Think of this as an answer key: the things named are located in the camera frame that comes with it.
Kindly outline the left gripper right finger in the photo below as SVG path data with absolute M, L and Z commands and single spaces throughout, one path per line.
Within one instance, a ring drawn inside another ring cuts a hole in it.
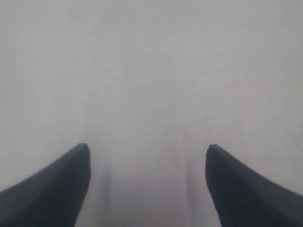
M 303 197 L 258 174 L 216 144 L 205 179 L 223 227 L 301 227 Z

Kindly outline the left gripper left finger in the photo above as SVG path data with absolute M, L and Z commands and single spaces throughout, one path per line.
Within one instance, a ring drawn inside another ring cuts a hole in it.
M 2 227 L 73 227 L 91 179 L 81 143 L 33 176 L 0 193 Z

